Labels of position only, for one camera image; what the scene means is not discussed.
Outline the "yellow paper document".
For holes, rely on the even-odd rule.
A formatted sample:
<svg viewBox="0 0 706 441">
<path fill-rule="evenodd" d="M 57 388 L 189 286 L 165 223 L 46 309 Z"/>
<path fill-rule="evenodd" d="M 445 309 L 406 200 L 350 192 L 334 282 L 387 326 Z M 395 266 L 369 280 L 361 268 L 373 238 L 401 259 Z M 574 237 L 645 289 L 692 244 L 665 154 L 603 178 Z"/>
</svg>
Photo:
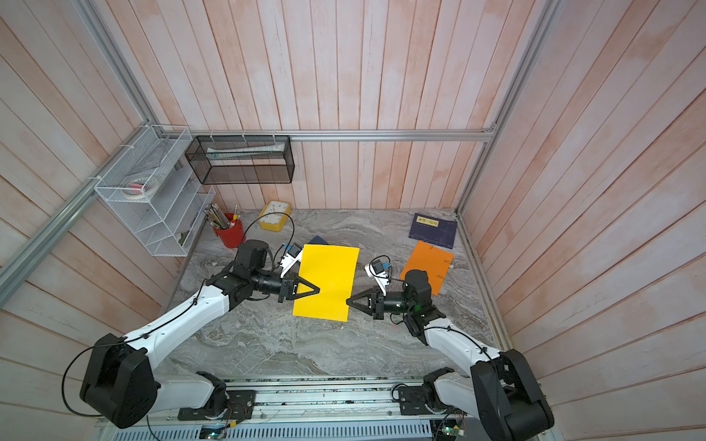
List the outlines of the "yellow paper document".
<svg viewBox="0 0 706 441">
<path fill-rule="evenodd" d="M 320 288 L 318 295 L 294 301 L 292 315 L 346 323 L 360 249 L 306 244 L 299 276 Z"/>
</svg>

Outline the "blue paper document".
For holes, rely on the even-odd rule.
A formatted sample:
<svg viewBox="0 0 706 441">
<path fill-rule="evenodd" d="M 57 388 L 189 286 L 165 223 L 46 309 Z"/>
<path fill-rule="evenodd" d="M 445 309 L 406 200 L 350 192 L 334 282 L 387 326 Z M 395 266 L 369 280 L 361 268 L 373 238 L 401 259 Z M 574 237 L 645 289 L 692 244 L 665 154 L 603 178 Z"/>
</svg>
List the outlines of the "blue paper document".
<svg viewBox="0 0 706 441">
<path fill-rule="evenodd" d="M 326 240 L 324 240 L 324 239 L 323 239 L 322 237 L 320 237 L 320 236 L 315 236 L 315 237 L 309 242 L 309 244 L 328 245 L 328 242 L 327 242 Z"/>
</svg>

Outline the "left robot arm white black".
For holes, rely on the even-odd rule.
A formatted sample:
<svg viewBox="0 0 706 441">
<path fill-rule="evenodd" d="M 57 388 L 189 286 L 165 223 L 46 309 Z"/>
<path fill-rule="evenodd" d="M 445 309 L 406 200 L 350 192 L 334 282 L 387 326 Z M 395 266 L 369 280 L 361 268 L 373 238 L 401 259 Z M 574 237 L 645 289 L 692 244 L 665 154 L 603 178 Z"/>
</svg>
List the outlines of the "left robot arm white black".
<svg viewBox="0 0 706 441">
<path fill-rule="evenodd" d="M 223 380 L 205 371 L 158 380 L 154 371 L 185 340 L 254 292 L 275 295 L 279 302 L 301 299 L 301 285 L 309 288 L 308 295 L 319 294 L 318 286 L 298 275 L 267 270 L 269 256 L 267 243 L 247 240 L 232 262 L 173 310 L 125 336 L 100 338 L 91 349 L 80 399 L 121 429 L 149 413 L 171 409 L 193 409 L 207 419 L 223 417 L 229 411 Z"/>
</svg>

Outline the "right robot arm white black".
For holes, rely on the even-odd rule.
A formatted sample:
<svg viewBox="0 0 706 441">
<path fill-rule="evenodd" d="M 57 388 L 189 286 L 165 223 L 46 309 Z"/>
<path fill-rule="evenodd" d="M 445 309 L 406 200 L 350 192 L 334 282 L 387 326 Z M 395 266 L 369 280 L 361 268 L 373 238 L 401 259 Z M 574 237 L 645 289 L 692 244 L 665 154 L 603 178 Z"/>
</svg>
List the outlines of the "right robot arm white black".
<svg viewBox="0 0 706 441">
<path fill-rule="evenodd" d="M 393 387 L 401 413 L 465 413 L 479 420 L 492 440 L 528 440 L 555 425 L 525 356 L 489 347 L 461 331 L 434 305 L 426 272 L 406 272 L 399 291 L 389 290 L 391 277 L 380 261 L 368 264 L 366 272 L 376 287 L 351 296 L 347 305 L 375 320 L 400 316 L 411 336 L 455 364 L 432 371 L 419 386 Z"/>
</svg>

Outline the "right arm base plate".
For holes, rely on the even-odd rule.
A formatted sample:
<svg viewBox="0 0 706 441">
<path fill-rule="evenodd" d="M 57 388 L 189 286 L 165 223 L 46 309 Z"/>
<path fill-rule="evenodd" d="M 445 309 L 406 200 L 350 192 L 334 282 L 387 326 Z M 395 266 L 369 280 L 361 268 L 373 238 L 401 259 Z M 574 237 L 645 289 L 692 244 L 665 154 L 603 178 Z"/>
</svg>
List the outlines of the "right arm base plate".
<svg viewBox="0 0 706 441">
<path fill-rule="evenodd" d="M 436 415 L 439 410 L 429 402 L 422 386 L 395 385 L 391 390 L 392 399 L 399 404 L 401 415 Z"/>
</svg>

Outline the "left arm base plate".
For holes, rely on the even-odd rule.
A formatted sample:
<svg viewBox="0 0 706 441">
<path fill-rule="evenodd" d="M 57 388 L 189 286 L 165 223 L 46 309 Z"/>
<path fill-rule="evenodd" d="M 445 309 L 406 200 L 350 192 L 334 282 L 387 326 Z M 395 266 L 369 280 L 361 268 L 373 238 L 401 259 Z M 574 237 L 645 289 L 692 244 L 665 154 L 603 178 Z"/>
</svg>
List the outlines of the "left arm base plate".
<svg viewBox="0 0 706 441">
<path fill-rule="evenodd" d="M 178 421 L 229 420 L 240 423 L 252 417 L 257 393 L 254 390 L 215 391 L 202 408 L 181 408 Z"/>
</svg>

